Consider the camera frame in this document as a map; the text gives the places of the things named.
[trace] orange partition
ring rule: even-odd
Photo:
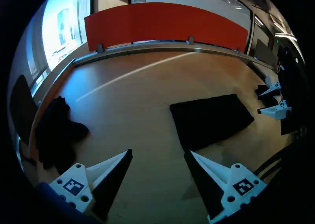
[[[210,11],[171,3],[118,6],[85,18],[90,51],[144,40],[188,40],[245,51],[248,31]]]

